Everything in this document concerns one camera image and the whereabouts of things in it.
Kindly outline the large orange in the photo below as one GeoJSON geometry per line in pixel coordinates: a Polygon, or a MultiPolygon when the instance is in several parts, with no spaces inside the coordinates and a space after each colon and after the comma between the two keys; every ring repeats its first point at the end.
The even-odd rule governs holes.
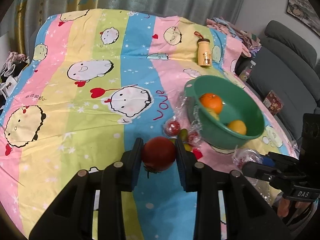
{"type": "Polygon", "coordinates": [[[220,114],[223,109],[221,98],[213,93],[205,93],[199,98],[200,103],[206,108],[212,109],[216,114],[220,114]]]}

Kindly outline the small green fruit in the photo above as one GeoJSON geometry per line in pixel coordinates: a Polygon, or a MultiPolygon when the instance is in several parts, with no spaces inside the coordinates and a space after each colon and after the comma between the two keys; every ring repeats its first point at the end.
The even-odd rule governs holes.
{"type": "Polygon", "coordinates": [[[188,142],[188,130],[186,128],[183,128],[179,131],[177,136],[181,142],[187,143],[188,142]]]}

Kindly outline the plastic red fruit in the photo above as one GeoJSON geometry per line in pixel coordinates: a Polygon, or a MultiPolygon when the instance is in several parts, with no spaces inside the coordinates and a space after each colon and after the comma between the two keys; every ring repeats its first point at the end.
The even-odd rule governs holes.
{"type": "Polygon", "coordinates": [[[169,137],[177,136],[180,130],[181,127],[177,120],[170,119],[164,124],[164,133],[169,137]]]}

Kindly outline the red tomato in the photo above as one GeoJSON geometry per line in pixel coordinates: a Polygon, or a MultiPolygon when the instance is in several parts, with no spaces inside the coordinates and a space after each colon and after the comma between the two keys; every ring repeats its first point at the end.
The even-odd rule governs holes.
{"type": "Polygon", "coordinates": [[[168,138],[154,137],[144,145],[141,158],[148,172],[165,171],[175,162],[175,145],[168,138]]]}

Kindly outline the yellow lemon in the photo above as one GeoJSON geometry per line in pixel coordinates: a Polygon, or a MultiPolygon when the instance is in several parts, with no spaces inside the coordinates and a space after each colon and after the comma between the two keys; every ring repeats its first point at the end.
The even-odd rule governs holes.
{"type": "Polygon", "coordinates": [[[233,120],[227,125],[227,127],[233,132],[236,132],[242,135],[246,135],[247,133],[247,127],[242,120],[233,120]]]}

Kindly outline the red patterned packet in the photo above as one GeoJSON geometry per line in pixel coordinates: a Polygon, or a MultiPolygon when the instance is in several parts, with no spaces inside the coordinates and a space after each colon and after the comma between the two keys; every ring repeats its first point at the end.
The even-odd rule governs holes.
{"type": "Polygon", "coordinates": [[[282,100],[273,90],[269,91],[269,93],[263,100],[263,104],[273,116],[277,115],[284,106],[282,100]]]}

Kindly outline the green plastic bowl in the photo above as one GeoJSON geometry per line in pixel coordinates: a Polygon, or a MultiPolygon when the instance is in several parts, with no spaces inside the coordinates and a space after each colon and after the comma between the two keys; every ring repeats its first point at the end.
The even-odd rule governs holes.
{"type": "Polygon", "coordinates": [[[256,102],[239,86],[218,76],[203,75],[189,80],[184,86],[188,120],[199,124],[200,136],[204,141],[225,150],[241,147],[250,140],[257,139],[264,131],[263,114],[256,102]],[[219,96],[223,102],[219,120],[216,120],[200,102],[206,93],[219,96]],[[234,120],[245,123],[245,135],[236,133],[227,125],[234,120]]]}

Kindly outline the yellow green pear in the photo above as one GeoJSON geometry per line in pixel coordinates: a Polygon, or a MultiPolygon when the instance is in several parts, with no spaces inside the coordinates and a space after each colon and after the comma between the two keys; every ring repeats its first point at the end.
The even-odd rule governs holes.
{"type": "Polygon", "coordinates": [[[219,115],[212,108],[206,107],[206,110],[215,120],[220,120],[219,115]]]}

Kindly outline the clear drink bottle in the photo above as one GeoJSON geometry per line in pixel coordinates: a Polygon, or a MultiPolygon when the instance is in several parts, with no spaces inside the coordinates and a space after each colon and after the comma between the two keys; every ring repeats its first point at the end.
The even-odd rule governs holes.
{"type": "Polygon", "coordinates": [[[253,70],[253,67],[256,65],[256,63],[251,60],[249,62],[246,63],[246,65],[244,66],[243,70],[241,71],[239,78],[240,80],[246,82],[253,70]]]}

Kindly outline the pile of folded clothes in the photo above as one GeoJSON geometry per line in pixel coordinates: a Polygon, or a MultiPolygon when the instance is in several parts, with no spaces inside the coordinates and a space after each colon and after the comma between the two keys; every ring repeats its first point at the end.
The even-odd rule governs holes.
{"type": "Polygon", "coordinates": [[[215,29],[226,36],[231,36],[242,43],[242,56],[255,57],[261,49],[259,37],[257,35],[238,29],[235,25],[223,18],[214,17],[206,20],[206,25],[209,28],[215,29]]]}

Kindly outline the colourful striped cartoon cloth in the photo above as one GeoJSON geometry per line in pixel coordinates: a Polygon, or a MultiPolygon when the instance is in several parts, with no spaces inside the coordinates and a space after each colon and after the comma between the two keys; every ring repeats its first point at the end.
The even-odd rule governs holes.
{"type": "Polygon", "coordinates": [[[1,114],[1,203],[19,232],[29,236],[76,172],[119,160],[136,137],[162,136],[189,80],[214,75],[241,85],[241,52],[240,41],[178,16],[50,16],[1,114]],[[195,31],[210,40],[210,67],[197,63],[195,31]]]}

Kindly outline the yellow cartoon bottle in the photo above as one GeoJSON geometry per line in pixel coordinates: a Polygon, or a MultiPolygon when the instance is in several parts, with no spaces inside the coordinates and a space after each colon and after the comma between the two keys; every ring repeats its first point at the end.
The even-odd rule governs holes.
{"type": "Polygon", "coordinates": [[[210,40],[204,38],[204,36],[198,31],[195,31],[194,35],[198,38],[197,63],[201,67],[210,67],[212,65],[210,40]]]}

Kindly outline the cluttered side shelf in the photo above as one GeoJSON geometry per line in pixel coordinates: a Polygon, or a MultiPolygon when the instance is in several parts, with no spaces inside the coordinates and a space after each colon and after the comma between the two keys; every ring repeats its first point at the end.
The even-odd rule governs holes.
{"type": "Polygon", "coordinates": [[[1,69],[1,112],[7,99],[17,86],[21,73],[30,63],[29,57],[15,51],[10,51],[1,69]]]}

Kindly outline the framed landscape picture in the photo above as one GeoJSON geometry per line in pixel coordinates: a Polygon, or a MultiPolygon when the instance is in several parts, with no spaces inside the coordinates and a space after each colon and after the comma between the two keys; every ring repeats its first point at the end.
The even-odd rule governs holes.
{"type": "Polygon", "coordinates": [[[288,0],[286,13],[319,36],[319,16],[309,0],[288,0]]]}

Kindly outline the yellow patterned curtain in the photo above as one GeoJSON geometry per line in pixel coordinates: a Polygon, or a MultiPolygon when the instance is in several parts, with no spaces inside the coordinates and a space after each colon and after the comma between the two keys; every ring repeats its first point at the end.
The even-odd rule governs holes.
{"type": "Polygon", "coordinates": [[[16,0],[14,39],[19,53],[30,54],[30,38],[50,15],[98,7],[98,0],[16,0]]]}

